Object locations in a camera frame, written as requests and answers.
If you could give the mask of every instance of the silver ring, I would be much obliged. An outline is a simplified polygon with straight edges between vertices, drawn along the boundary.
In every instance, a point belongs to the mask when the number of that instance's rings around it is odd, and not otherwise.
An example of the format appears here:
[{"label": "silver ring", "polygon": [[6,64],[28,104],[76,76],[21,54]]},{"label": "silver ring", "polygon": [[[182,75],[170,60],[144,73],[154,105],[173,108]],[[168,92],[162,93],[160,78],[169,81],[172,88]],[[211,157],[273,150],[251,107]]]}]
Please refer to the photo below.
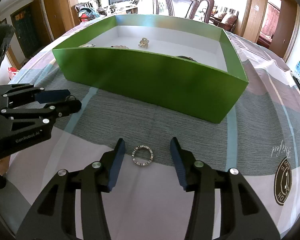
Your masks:
[{"label": "silver ring", "polygon": [[[140,162],[137,162],[137,161],[136,161],[134,155],[135,155],[136,151],[139,150],[139,149],[147,149],[147,150],[150,152],[151,156],[150,156],[150,160],[149,160],[149,161],[147,161],[147,162],[145,162],[145,163],[140,163]],[[150,163],[152,162],[152,160],[153,160],[153,151],[150,149],[149,146],[139,145],[139,146],[137,146],[137,147],[133,150],[132,156],[131,156],[131,157],[132,157],[132,160],[134,161],[135,164],[137,164],[137,165],[139,165],[139,166],[146,166],[146,165],[150,164]]]}]

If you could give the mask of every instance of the metal bolt head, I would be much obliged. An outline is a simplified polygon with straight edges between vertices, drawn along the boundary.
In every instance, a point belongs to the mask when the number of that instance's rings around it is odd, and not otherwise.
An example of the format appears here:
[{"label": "metal bolt head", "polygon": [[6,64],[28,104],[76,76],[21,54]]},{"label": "metal bolt head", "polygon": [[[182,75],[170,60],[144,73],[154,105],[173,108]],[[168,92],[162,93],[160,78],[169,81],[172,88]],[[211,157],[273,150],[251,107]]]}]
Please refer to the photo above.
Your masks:
[{"label": "metal bolt head", "polygon": [[95,169],[100,168],[100,167],[101,167],[101,162],[94,162],[94,163],[92,164],[92,167],[95,168]]},{"label": "metal bolt head", "polygon": [[230,173],[231,173],[232,175],[238,175],[238,174],[239,174],[239,171],[238,171],[236,168],[231,168],[231,169],[230,169]]},{"label": "metal bolt head", "polygon": [[196,166],[197,168],[201,168],[201,167],[203,167],[203,162],[202,161],[195,161],[194,162],[194,166]]},{"label": "metal bolt head", "polygon": [[67,171],[65,169],[62,169],[62,170],[58,171],[59,176],[64,176],[66,174],[67,174]]}]

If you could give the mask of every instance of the blue gripper pad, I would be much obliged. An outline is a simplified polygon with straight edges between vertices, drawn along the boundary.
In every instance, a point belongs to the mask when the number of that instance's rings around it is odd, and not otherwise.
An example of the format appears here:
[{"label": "blue gripper pad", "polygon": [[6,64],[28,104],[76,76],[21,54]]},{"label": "blue gripper pad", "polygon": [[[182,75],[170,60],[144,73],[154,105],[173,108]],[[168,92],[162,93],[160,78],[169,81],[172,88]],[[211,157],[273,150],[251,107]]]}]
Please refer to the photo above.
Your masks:
[{"label": "blue gripper pad", "polygon": [[126,152],[125,142],[122,138],[118,140],[113,152],[115,153],[115,156],[112,162],[112,166],[108,169],[109,181],[107,187],[109,191],[111,191],[117,183],[123,157]]},{"label": "blue gripper pad", "polygon": [[195,162],[192,152],[181,149],[177,138],[173,137],[170,142],[170,153],[180,185],[186,192],[193,191],[198,181],[191,171]]},{"label": "blue gripper pad", "polygon": [[174,163],[174,167],[177,172],[177,176],[179,179],[180,185],[183,187],[183,190],[186,190],[188,183],[186,181],[186,169],[185,166],[183,165],[181,156],[180,156],[180,151],[181,147],[178,143],[178,140],[176,137],[173,137],[172,140],[170,141],[170,153],[172,156],[172,160]]},{"label": "blue gripper pad", "polygon": [[45,104],[50,102],[64,101],[69,95],[71,94],[68,89],[48,90],[36,94],[35,100],[38,101],[40,104]]}]

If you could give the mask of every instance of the green box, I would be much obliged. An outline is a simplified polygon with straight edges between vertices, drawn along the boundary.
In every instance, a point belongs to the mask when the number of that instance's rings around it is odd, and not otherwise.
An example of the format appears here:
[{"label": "green box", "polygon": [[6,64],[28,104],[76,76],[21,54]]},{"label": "green box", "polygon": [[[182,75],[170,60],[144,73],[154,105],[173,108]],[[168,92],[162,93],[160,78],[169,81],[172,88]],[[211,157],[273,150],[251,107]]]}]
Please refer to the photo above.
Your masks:
[{"label": "green box", "polygon": [[[197,38],[193,36],[195,34],[208,38],[205,41],[211,44],[217,41],[221,46],[227,72],[191,60],[149,52],[143,48],[79,47],[101,34],[107,35],[105,32],[116,26],[135,28],[136,33],[143,30],[142,26],[145,26],[145,31],[156,28],[154,30],[158,33],[175,30],[178,31],[176,33],[189,35],[189,40]],[[165,44],[162,41],[149,40],[149,46],[154,42]],[[248,85],[241,61],[226,32],[213,25],[183,18],[138,14],[112,16],[70,36],[52,52],[67,80],[163,106],[213,123],[223,120]]]}]

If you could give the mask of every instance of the door frame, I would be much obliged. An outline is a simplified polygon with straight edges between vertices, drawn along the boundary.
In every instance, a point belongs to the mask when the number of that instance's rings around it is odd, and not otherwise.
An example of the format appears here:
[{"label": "door frame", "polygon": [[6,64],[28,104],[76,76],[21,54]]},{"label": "door frame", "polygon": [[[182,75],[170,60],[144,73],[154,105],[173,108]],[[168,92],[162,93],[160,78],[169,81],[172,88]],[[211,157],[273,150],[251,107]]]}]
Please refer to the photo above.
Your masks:
[{"label": "door frame", "polygon": [[11,48],[11,46],[9,45],[8,47],[8,50],[6,52],[6,55],[7,55],[7,58],[8,58],[8,61],[10,63],[10,65],[18,70],[20,70],[20,64],[19,62],[17,61],[17,58],[16,56],[14,55],[13,53],[13,50]]},{"label": "door frame", "polygon": [[[13,15],[16,14],[16,13],[18,13],[18,12],[21,12],[23,9],[25,9],[25,8],[28,7],[28,6],[30,6],[31,3],[32,3],[32,2],[26,4],[25,6],[19,8],[18,10],[14,11],[12,14],[10,14],[11,22],[12,22],[12,25],[13,25],[14,28],[16,28],[16,27],[15,27],[14,24],[13,24]],[[22,44],[21,44],[21,42],[20,42],[20,40],[19,40],[19,37],[18,37],[17,33],[15,33],[15,34],[16,34],[16,37],[17,37],[19,46],[20,46],[20,48],[21,48],[21,50],[22,50],[22,53],[25,54],[25,53],[24,53],[25,49],[23,48],[23,46],[22,46]]]},{"label": "door frame", "polygon": [[296,16],[296,22],[294,24],[294,29],[293,29],[293,33],[287,48],[286,53],[283,56],[283,60],[285,63],[287,63],[288,58],[290,57],[290,54],[292,52],[292,49],[294,47],[294,44],[296,42],[297,36],[298,36],[298,32],[299,32],[299,27],[300,27],[300,6],[297,4],[297,16]]}]

